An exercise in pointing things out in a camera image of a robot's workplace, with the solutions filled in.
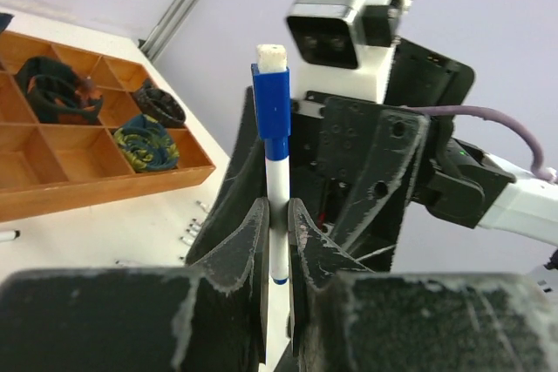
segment blue and white marker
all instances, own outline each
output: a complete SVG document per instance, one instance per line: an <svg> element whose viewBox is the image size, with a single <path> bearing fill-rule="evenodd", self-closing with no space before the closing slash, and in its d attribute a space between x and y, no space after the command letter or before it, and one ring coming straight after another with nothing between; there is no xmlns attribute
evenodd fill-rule
<svg viewBox="0 0 558 372"><path fill-rule="evenodd" d="M265 146L269 200L269 275L278 285L289 278L287 207L290 199L290 85L287 51L258 45L252 83L258 133Z"/></svg>

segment wooden box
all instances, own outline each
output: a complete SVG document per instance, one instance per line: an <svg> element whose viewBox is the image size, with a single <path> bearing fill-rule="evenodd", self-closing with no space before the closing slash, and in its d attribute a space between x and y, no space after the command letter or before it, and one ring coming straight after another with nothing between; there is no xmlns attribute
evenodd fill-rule
<svg viewBox="0 0 558 372"><path fill-rule="evenodd" d="M47 56L102 89L97 125L40 124L14 79L31 57ZM112 132L141 114L132 93L141 64L6 31L0 35L0 221L197 186L214 170L186 128L168 129L180 159L173 170L136 173Z"/></svg>

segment white table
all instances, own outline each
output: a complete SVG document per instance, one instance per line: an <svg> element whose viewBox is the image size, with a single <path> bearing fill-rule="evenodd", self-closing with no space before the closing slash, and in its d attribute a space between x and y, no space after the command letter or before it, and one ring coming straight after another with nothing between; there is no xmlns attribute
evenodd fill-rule
<svg viewBox="0 0 558 372"><path fill-rule="evenodd" d="M131 39L5 8L0 11L15 15L9 27L15 32L141 63L161 89L179 99ZM21 237L0 243L0 281L23 269L115 267L116 260L182 266L180 257L188 247L180 237L192 218L205 216L196 201L213 202L228 164L227 154L186 105L184 108L187 127L216 166L202 185L2 223L0 231L18 229ZM289 289L273 282L269 289L268 366L261 370L273 370L287 343Z"/></svg>

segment marker eraser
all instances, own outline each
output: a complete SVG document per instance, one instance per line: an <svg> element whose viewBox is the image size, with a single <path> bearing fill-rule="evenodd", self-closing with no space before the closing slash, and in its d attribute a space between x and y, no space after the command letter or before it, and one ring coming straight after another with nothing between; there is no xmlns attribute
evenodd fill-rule
<svg viewBox="0 0 558 372"><path fill-rule="evenodd" d="M287 50L282 45L261 44L256 47L258 71L281 73L287 70Z"/></svg>

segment gray cable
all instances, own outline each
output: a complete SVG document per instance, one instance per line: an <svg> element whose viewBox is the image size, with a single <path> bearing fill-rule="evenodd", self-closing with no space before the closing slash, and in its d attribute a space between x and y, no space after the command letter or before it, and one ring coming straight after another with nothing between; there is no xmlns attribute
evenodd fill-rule
<svg viewBox="0 0 558 372"><path fill-rule="evenodd" d="M450 105L450 106L425 106L419 108L407 108L412 111L424 113L431 117L441 117L450 115L468 115L471 117L483 118L486 121L496 122L509 128L523 141L527 143L531 152L533 152L533 162L531 163L531 173L539 179L548 182L556 181L556 174L548 167L544 166L544 151L542 150L541 143L531 133L526 126L518 120L506 115L503 112L496 111L491 108L483 108L480 106L467 106L467 105Z"/></svg>

